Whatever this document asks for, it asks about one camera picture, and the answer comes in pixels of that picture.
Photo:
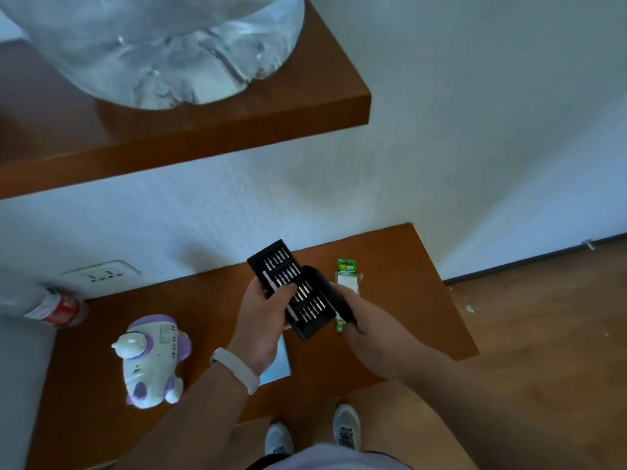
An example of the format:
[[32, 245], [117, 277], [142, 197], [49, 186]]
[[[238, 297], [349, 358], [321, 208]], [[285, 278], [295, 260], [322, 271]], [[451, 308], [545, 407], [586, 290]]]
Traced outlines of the person's right hand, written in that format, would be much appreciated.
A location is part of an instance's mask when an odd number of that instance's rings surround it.
[[387, 380], [403, 381], [416, 373], [427, 347], [393, 315], [365, 300], [357, 324], [344, 327], [344, 338], [360, 362]]

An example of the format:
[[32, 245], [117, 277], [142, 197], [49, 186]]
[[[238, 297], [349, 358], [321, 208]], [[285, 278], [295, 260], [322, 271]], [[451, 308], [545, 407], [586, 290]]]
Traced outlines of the person's left hand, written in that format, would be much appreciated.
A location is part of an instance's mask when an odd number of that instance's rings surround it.
[[274, 361], [278, 340], [289, 327], [285, 313], [267, 311], [267, 299], [260, 280], [253, 278], [241, 301], [234, 335], [227, 347], [259, 376]]

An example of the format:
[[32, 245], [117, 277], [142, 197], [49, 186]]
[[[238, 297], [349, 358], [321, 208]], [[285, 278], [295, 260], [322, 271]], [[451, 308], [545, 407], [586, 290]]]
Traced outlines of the black screwdriver bit tray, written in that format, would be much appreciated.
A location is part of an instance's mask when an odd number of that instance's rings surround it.
[[266, 297], [282, 286], [296, 285], [296, 292], [286, 306], [286, 319], [302, 341], [308, 341], [335, 319], [329, 284], [317, 269], [302, 267], [282, 240], [257, 252], [247, 263], [260, 280]]

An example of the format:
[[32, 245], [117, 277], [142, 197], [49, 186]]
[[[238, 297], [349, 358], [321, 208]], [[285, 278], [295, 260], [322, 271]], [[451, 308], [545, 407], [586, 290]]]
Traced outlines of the person's left forearm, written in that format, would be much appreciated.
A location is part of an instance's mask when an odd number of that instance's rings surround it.
[[215, 363], [114, 470], [208, 470], [223, 454], [248, 397], [247, 387]]

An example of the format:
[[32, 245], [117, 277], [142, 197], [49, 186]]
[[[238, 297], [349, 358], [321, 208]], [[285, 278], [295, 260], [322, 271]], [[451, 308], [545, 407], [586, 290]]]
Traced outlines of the green battery blister pack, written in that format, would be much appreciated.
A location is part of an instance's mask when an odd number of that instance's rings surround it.
[[[362, 274], [357, 273], [356, 261], [353, 259], [337, 259], [337, 272], [335, 273], [336, 284], [341, 284], [351, 289], [356, 294], [360, 294], [359, 283], [363, 279]], [[335, 332], [338, 335], [344, 333], [346, 321], [341, 315], [335, 313]]]

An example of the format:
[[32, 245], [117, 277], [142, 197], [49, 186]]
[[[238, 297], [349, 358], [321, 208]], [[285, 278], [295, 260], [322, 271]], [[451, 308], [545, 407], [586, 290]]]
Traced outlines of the light blue card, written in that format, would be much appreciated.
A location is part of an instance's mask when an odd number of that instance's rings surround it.
[[277, 343], [277, 354], [272, 364], [260, 375], [260, 385], [266, 385], [291, 376], [286, 344], [282, 335]]

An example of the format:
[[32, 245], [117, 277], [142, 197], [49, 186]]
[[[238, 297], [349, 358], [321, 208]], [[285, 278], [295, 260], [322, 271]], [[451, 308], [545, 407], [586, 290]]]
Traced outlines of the white wristband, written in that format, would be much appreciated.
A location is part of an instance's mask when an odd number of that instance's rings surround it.
[[249, 395], [253, 395], [260, 386], [260, 376], [239, 357], [224, 348], [216, 349], [211, 356], [211, 364], [219, 363], [227, 368], [244, 385]]

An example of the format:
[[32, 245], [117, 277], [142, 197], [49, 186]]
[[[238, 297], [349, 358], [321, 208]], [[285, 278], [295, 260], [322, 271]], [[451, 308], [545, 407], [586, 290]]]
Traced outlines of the white right shoe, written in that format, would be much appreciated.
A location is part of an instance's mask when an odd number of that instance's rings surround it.
[[345, 403], [337, 406], [332, 428], [337, 445], [357, 452], [362, 450], [362, 424], [353, 406]]

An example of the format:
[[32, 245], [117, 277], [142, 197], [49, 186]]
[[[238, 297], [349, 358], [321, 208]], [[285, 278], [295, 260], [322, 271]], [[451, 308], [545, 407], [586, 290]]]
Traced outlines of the white shoe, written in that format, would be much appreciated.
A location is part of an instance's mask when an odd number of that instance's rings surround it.
[[337, 445], [357, 452], [362, 450], [362, 424], [353, 406], [345, 403], [337, 406], [332, 428]]
[[290, 431], [281, 422], [272, 424], [265, 436], [265, 456], [291, 456], [294, 454], [294, 442]]

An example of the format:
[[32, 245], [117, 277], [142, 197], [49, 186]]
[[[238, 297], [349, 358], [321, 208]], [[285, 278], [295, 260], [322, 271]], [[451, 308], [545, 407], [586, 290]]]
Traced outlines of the white shirt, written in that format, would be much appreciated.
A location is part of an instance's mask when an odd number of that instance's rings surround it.
[[337, 444], [316, 444], [293, 455], [263, 456], [246, 470], [414, 470], [398, 459]]

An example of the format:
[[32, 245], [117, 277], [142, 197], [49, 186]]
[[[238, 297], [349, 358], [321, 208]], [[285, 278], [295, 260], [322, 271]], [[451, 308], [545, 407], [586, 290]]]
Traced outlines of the black baseboard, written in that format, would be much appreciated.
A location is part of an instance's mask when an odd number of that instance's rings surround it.
[[[605, 244], [609, 244], [609, 243], [613, 243], [616, 241], [622, 241], [624, 239], [627, 239], [627, 232], [624, 232], [622, 234], [617, 234], [614, 236], [609, 236], [609, 237], [605, 237], [602, 239], [598, 239], [598, 240], [594, 240], [594, 244], [595, 246], [600, 246], [600, 245], [605, 245]], [[561, 256], [565, 256], [574, 252], [580, 252], [583, 251], [586, 248], [585, 246], [583, 246], [582, 244], [580, 245], [575, 245], [572, 247], [568, 247], [566, 249], [561, 249], [559, 251], [554, 251], [554, 252], [549, 252], [546, 254], [541, 254], [538, 256], [534, 256], [531, 258], [527, 258], [527, 259], [522, 259], [522, 260], [517, 260], [514, 262], [509, 262], [507, 264], [503, 264], [500, 266], [496, 266], [493, 268], [489, 268], [489, 269], [484, 269], [481, 271], [476, 271], [474, 273], [469, 273], [469, 274], [465, 274], [465, 275], [461, 275], [461, 276], [457, 276], [457, 277], [452, 277], [452, 278], [448, 278], [448, 279], [443, 279], [443, 284], [445, 286], [452, 286], [455, 284], [459, 284], [462, 282], [466, 282], [466, 281], [471, 281], [473, 279], [478, 279], [481, 277], [485, 277], [485, 276], [491, 276], [494, 274], [498, 274], [498, 273], [502, 273], [505, 271], [509, 271], [509, 270], [513, 270], [513, 269], [518, 269], [524, 266], [528, 266], [531, 265], [533, 263], [538, 263], [538, 262], [542, 262], [545, 260], [550, 260], [550, 259], [555, 259], [555, 258], [559, 258]]]

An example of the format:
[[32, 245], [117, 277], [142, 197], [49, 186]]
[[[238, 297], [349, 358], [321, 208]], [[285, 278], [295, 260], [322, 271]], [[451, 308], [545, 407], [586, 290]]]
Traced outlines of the clear bottle with red label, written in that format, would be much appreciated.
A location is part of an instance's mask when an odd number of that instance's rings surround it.
[[0, 314], [55, 328], [75, 326], [88, 315], [88, 304], [57, 288], [19, 281], [0, 281]]

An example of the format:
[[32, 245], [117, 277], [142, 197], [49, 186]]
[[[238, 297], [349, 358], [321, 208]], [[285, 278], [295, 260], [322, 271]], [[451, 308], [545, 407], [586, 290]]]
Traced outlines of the large clear water jug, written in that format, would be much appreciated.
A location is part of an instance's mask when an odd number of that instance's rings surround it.
[[277, 72], [305, 0], [0, 0], [0, 11], [83, 92], [169, 110], [230, 98]]

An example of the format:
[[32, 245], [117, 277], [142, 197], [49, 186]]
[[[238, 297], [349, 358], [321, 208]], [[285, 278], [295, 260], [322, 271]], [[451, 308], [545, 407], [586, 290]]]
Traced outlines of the brown wooden wall shelf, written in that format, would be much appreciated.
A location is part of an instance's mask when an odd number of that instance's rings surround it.
[[[423, 343], [455, 360], [478, 354], [449, 293], [411, 224], [295, 252], [302, 265], [334, 278], [337, 258], [355, 259], [361, 296], [396, 317]], [[125, 404], [121, 360], [111, 344], [134, 320], [172, 316], [192, 340], [180, 376], [192, 385], [217, 347], [229, 343], [242, 295], [253, 277], [246, 263], [90, 301], [87, 318], [59, 330], [31, 438], [26, 470], [84, 470], [121, 458], [174, 407]], [[292, 375], [263, 385], [239, 422], [274, 417], [314, 422], [332, 400], [381, 382], [327, 324], [302, 342], [285, 334]]]
[[0, 44], [0, 200], [367, 125], [371, 92], [309, 0], [270, 78], [148, 111], [81, 92], [25, 41]]

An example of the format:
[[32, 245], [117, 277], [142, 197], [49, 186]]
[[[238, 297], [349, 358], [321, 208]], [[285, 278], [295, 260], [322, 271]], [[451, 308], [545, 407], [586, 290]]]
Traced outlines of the white wall socket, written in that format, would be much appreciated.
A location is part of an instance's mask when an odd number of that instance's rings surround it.
[[116, 259], [60, 274], [59, 281], [85, 298], [95, 298], [126, 290], [142, 272], [128, 262]]

